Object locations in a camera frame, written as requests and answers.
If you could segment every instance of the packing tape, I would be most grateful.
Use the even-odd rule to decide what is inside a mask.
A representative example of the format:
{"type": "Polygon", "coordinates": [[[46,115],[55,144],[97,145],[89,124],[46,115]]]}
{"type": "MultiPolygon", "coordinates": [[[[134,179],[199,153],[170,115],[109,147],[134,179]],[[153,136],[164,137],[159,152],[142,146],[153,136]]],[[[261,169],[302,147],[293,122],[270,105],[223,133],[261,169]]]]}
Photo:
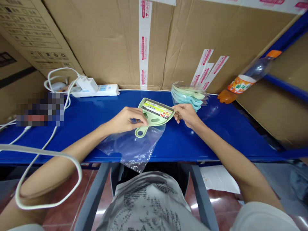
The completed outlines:
{"type": "Polygon", "coordinates": [[[205,82],[206,78],[208,77],[208,75],[210,74],[212,68],[214,66],[214,63],[207,63],[201,78],[199,79],[197,86],[203,86],[203,83],[205,82]]]}
{"type": "Polygon", "coordinates": [[[139,0],[139,74],[140,89],[148,89],[148,63],[152,2],[139,0]]]}
{"type": "Polygon", "coordinates": [[[223,65],[226,63],[226,61],[228,60],[229,56],[220,56],[220,58],[218,59],[217,63],[214,65],[213,69],[211,70],[211,72],[209,73],[208,77],[206,78],[206,80],[203,82],[203,84],[201,85],[203,90],[206,90],[210,83],[213,81],[213,79],[215,78],[215,76],[218,74],[218,72],[221,70],[221,68],[223,67],[223,65]]]}
{"type": "Polygon", "coordinates": [[[164,3],[168,5],[176,5],[176,0],[152,0],[153,2],[164,3]]]}
{"type": "Polygon", "coordinates": [[[308,9],[307,0],[203,0],[230,5],[239,5],[262,10],[278,11],[291,14],[304,14],[308,9]]]}
{"type": "Polygon", "coordinates": [[[206,65],[213,54],[213,49],[205,49],[202,53],[201,59],[199,61],[197,70],[193,76],[191,86],[195,87],[198,83],[200,83],[202,74],[206,68],[206,65]]]}

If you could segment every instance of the floor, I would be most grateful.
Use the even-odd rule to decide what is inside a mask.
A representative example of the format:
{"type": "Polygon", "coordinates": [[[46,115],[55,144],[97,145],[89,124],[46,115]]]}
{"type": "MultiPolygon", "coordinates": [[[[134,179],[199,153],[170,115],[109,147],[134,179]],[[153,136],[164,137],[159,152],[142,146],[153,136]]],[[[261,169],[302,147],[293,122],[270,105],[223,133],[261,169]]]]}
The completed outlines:
{"type": "MultiPolygon", "coordinates": [[[[97,170],[83,170],[82,173],[83,177],[78,190],[76,190],[63,204],[48,210],[43,224],[45,231],[71,231],[74,229],[80,209],[94,181],[97,170]]],[[[53,198],[53,202],[61,200],[72,189],[77,180],[78,175],[75,173],[59,188],[53,198]]],[[[233,225],[235,218],[242,207],[242,205],[238,202],[238,200],[242,200],[241,195],[216,190],[208,190],[208,194],[214,208],[219,230],[228,231],[233,225]]],[[[2,201],[0,204],[0,213],[12,196],[13,193],[8,195],[8,197],[2,201]]],[[[191,179],[189,181],[185,200],[191,207],[192,214],[200,220],[198,204],[191,179]]],[[[98,210],[96,212],[92,230],[96,230],[98,227],[100,220],[111,201],[112,192],[110,176],[108,176],[98,210]]],[[[297,216],[292,216],[292,218],[301,231],[308,231],[308,219],[297,216]]]]}

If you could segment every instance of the clear plastic bag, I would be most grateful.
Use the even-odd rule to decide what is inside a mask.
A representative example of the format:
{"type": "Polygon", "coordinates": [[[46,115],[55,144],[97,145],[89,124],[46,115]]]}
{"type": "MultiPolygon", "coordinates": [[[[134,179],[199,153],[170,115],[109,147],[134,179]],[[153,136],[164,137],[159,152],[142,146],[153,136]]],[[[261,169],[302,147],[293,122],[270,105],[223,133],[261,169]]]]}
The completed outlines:
{"type": "Polygon", "coordinates": [[[135,136],[135,130],[111,134],[97,148],[105,154],[121,153],[121,163],[142,173],[149,162],[153,150],[165,131],[166,125],[149,127],[143,138],[135,136]]]}
{"type": "Polygon", "coordinates": [[[171,95],[174,105],[190,103],[196,112],[208,104],[210,97],[204,90],[184,85],[182,81],[172,84],[171,95]]]}

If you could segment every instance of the white charger adapter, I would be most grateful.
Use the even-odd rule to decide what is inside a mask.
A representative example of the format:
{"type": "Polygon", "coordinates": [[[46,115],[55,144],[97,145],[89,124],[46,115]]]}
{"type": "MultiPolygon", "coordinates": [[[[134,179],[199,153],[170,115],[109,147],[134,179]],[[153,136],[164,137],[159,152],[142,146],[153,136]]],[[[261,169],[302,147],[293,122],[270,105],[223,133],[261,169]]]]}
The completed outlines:
{"type": "Polygon", "coordinates": [[[98,91],[98,85],[93,78],[88,78],[82,75],[77,81],[76,85],[81,87],[83,90],[87,90],[91,93],[96,93],[98,91]]]}

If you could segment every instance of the plastic bottle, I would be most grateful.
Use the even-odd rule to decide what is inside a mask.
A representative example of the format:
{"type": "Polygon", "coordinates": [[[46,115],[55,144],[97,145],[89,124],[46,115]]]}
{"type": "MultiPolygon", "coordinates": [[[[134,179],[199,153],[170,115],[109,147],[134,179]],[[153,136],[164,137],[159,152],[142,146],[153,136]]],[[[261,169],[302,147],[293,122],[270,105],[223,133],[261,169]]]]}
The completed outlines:
{"type": "Polygon", "coordinates": [[[218,95],[217,98],[219,101],[229,104],[236,100],[238,95],[242,94],[269,72],[272,61],[281,53],[282,52],[278,50],[271,50],[265,58],[256,60],[244,74],[240,74],[236,77],[233,82],[218,95]]]}

